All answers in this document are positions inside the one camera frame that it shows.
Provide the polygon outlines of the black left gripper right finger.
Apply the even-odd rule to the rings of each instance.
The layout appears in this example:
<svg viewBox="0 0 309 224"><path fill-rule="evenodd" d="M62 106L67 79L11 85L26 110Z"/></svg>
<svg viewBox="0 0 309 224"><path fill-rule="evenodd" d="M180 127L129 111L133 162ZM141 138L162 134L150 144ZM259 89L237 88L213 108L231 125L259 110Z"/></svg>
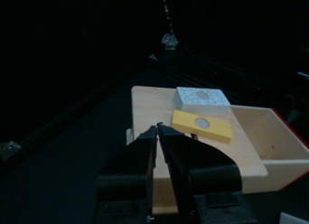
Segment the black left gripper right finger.
<svg viewBox="0 0 309 224"><path fill-rule="evenodd" d="M257 224L241 170L212 145L157 124L183 224Z"/></svg>

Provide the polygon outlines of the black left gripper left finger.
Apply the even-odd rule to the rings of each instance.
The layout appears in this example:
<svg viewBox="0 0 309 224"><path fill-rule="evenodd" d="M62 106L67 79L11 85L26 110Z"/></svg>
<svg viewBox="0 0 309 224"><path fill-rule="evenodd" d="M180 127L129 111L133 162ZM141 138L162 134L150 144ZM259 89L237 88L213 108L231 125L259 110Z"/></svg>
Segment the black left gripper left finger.
<svg viewBox="0 0 309 224"><path fill-rule="evenodd" d="M93 224L152 223L156 157L157 127L152 126L100 172Z"/></svg>

